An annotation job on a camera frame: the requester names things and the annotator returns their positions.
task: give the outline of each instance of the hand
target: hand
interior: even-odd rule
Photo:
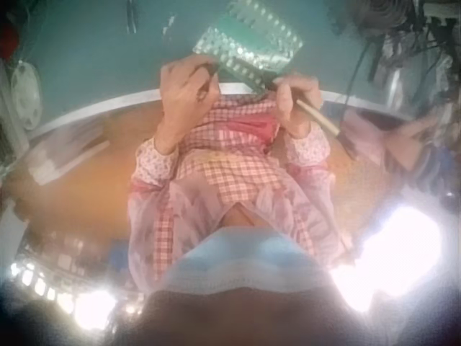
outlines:
[[[161,68],[164,118],[155,135],[155,147],[161,154],[173,152],[220,96],[218,75],[210,76],[203,66],[212,62],[209,56],[192,55]]]
[[[293,137],[305,138],[310,132],[308,115],[295,106],[293,94],[300,94],[311,106],[320,109],[323,104],[318,80],[311,77],[290,75],[274,80],[277,88],[277,110],[275,117],[280,125]]]

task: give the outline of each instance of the pink cloth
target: pink cloth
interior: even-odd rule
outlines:
[[[137,152],[129,201],[130,270],[150,291],[168,267],[216,231],[236,203],[287,234],[324,264],[342,250],[330,199],[329,145],[313,123],[285,136],[289,164],[267,155],[278,125],[274,101],[221,97],[170,156],[146,141]]]

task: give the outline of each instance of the bright light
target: bright light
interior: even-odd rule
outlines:
[[[81,294],[76,301],[75,320],[83,329],[103,330],[116,303],[103,290]]]
[[[125,308],[126,312],[131,314],[134,314],[136,312],[136,308],[133,305],[127,305]]]
[[[439,227],[411,207],[397,209],[382,230],[364,243],[355,267],[330,271],[346,302],[366,311],[375,291],[401,296],[421,279],[440,257]]]
[[[46,295],[46,298],[49,300],[49,301],[54,301],[55,300],[55,297],[56,297],[56,291],[53,289],[53,288],[50,288],[48,290],[48,293]]]
[[[344,300],[354,310],[368,310],[373,298],[373,288],[363,272],[349,265],[341,265],[330,271],[330,274]]]
[[[37,279],[37,283],[35,283],[35,292],[39,296],[43,296],[45,294],[46,284],[42,278]]]
[[[72,314],[73,311],[73,298],[69,293],[59,293],[57,300],[58,305],[66,312],[67,314]]]
[[[10,270],[12,271],[12,277],[13,278],[15,278],[19,274],[19,272],[21,271],[16,263],[13,263],[11,265]]]
[[[31,270],[25,270],[22,274],[22,283],[26,286],[29,286],[32,283],[32,278],[34,277],[34,272]]]
[[[376,289],[401,296],[437,263],[440,251],[437,224],[415,208],[402,207],[365,242],[360,270]]]

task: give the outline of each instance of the round white object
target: round white object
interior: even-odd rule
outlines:
[[[43,113],[40,79],[34,66],[19,62],[11,80],[12,99],[16,113],[26,130],[35,129]]]

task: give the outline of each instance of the teal floor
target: teal floor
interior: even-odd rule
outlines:
[[[344,93],[364,39],[351,28],[332,31],[324,0],[267,0],[268,7],[303,37],[288,70],[317,76],[321,88]],[[192,52],[199,36],[228,0],[135,0],[138,32],[127,33],[126,0],[47,0],[24,26],[23,58],[38,70],[44,102],[41,125],[78,108],[158,87],[162,64]],[[163,28],[174,16],[173,25]],[[383,103],[368,81],[372,56],[358,73],[353,94]]]

